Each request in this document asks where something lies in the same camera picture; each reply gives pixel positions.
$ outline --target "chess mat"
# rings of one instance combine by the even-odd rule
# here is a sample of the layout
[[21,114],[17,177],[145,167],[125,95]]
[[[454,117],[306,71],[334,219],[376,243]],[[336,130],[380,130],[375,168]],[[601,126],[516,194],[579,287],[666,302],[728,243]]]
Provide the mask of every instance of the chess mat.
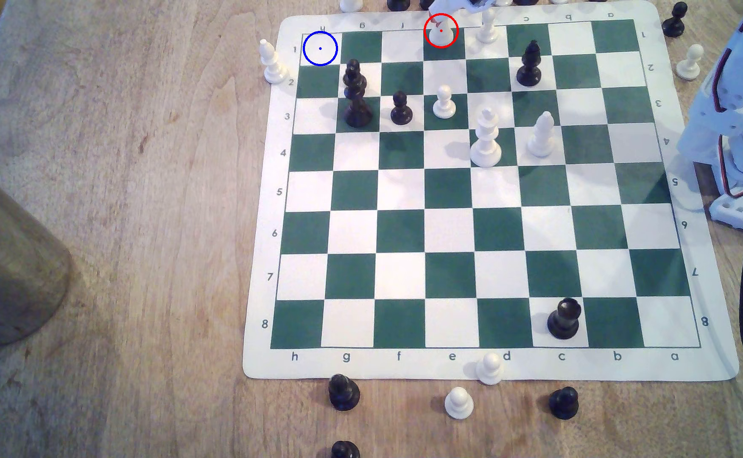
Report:
[[[297,16],[280,28],[288,80],[271,89],[244,331],[250,377],[723,380],[738,371],[660,19],[642,1],[454,15]],[[326,62],[335,52],[336,58]],[[530,40],[542,80],[516,82]],[[302,46],[306,41],[306,57]],[[341,78],[357,59],[374,118],[346,125]],[[450,86],[456,113],[433,115]],[[413,120],[395,125],[391,95]],[[499,163],[469,160],[476,117],[499,114]],[[556,150],[526,150],[536,119]],[[583,307],[574,338],[547,317]]]

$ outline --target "white square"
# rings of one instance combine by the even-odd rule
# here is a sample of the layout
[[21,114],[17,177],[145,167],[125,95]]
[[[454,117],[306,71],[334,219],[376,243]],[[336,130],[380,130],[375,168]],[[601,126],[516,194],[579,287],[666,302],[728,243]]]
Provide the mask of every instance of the white square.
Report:
[[[530,297],[529,319],[533,327],[533,346],[551,347],[586,347],[587,338],[587,311],[581,308],[581,317],[578,319],[578,332],[570,339],[555,338],[547,329],[547,319],[550,313],[558,307],[563,297]],[[583,304],[583,297],[573,297],[579,304]]]
[[603,104],[603,90],[559,89],[558,116],[562,126],[585,126],[606,124],[606,105]]
[[525,252],[477,251],[473,256],[477,297],[529,297]]
[[604,52],[595,55],[601,87],[646,86],[638,51]]
[[337,99],[297,99],[294,134],[334,134]]
[[615,162],[661,162],[654,124],[610,124],[609,141]]
[[479,347],[476,299],[426,299],[425,346]]
[[326,299],[321,346],[374,346],[374,299]]
[[332,172],[290,172],[287,212],[325,212],[332,209]]
[[614,164],[567,164],[570,205],[621,203]]
[[425,170],[392,169],[377,172],[377,210],[425,208]]
[[458,253],[473,250],[473,209],[425,211],[426,252]]
[[423,150],[426,169],[461,169],[471,166],[471,139],[468,130],[426,130]]
[[691,297],[638,297],[645,346],[699,346]]
[[525,250],[575,249],[575,225],[569,205],[521,207]]
[[476,209],[520,207],[519,168],[471,168],[471,193]]
[[580,249],[578,274],[584,297],[634,297],[628,249]]
[[560,22],[548,25],[547,30],[553,56],[595,53],[590,22]]
[[679,248],[671,204],[623,204],[629,249]]
[[468,67],[464,60],[426,60],[423,62],[423,94],[436,95],[447,84],[451,94],[468,92]]
[[282,254],[278,272],[280,301],[326,297],[326,254]]
[[374,297],[425,299],[425,253],[378,253]]
[[377,252],[377,210],[345,210],[329,213],[331,254]]

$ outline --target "wood grain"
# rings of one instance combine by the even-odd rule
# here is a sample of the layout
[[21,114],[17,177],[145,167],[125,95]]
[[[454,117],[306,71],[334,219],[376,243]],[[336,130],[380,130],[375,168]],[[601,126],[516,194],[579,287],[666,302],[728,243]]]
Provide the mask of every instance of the wood grain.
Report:
[[[701,42],[707,70],[743,0],[691,8],[668,46],[676,62]],[[244,376],[270,94],[257,43],[288,16],[337,12],[8,2],[0,186],[67,245],[77,278],[41,331],[0,348],[0,456],[325,457],[338,439],[371,457],[743,456],[741,352],[725,382],[575,382],[568,422],[541,407],[564,382],[459,382],[477,410],[457,422],[441,407],[453,381],[361,380],[360,405],[337,412],[325,380]],[[676,84],[685,110],[697,83]],[[743,233],[709,227],[735,324]]]

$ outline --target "black chess piece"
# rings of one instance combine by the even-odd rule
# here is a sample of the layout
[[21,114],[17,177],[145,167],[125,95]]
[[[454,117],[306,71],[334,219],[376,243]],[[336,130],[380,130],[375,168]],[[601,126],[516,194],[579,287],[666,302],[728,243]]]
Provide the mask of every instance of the black chess piece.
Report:
[[558,302],[558,307],[547,318],[547,329],[559,339],[569,339],[578,332],[578,318],[581,316],[581,304],[571,297]]
[[406,103],[407,96],[405,92],[398,90],[394,93],[394,108],[391,110],[391,121],[399,126],[408,124],[414,117],[414,112]]
[[550,412],[559,420],[569,420],[578,413],[578,391],[565,386],[550,394]]
[[335,374],[329,379],[329,402],[340,411],[351,410],[360,401],[358,384],[343,374]]
[[541,70],[539,64],[541,63],[541,48],[539,42],[532,40],[524,55],[521,57],[521,67],[516,72],[516,81],[524,87],[533,87],[539,84],[541,80]]
[[685,25],[682,18],[688,12],[688,5],[685,2],[676,2],[671,9],[671,17],[663,21],[663,35],[676,38],[685,32]]
[[337,441],[332,445],[332,458],[360,458],[360,450],[352,442]]

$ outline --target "white pawn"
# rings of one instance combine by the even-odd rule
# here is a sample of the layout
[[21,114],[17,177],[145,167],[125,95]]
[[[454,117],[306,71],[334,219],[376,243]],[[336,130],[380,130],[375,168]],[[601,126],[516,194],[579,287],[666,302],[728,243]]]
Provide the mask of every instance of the white pawn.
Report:
[[456,103],[450,99],[450,87],[443,84],[437,89],[437,101],[433,103],[433,114],[438,118],[448,119],[456,113]]
[[264,79],[271,84],[278,84],[287,77],[287,68],[278,59],[278,53],[275,48],[263,39],[258,42],[258,54],[262,57],[264,69]]
[[499,136],[499,115],[492,109],[483,109],[477,117],[478,140],[471,146],[471,161],[479,167],[493,167],[502,158],[502,147],[496,142]]
[[700,76],[700,66],[697,65],[696,62],[702,59],[703,54],[704,49],[702,49],[702,45],[691,45],[691,47],[688,48],[686,59],[681,60],[679,64],[674,67],[674,72],[683,80],[695,80],[696,77]]
[[445,397],[445,411],[456,420],[464,420],[473,412],[473,399],[461,386],[450,390]]
[[527,142],[527,151],[536,157],[547,157],[555,144],[552,142],[552,126],[555,125],[550,112],[543,112],[533,126],[533,136]]
[[492,43],[496,41],[496,27],[493,21],[496,19],[495,8],[488,8],[481,13],[481,27],[476,34],[476,38],[483,43]]

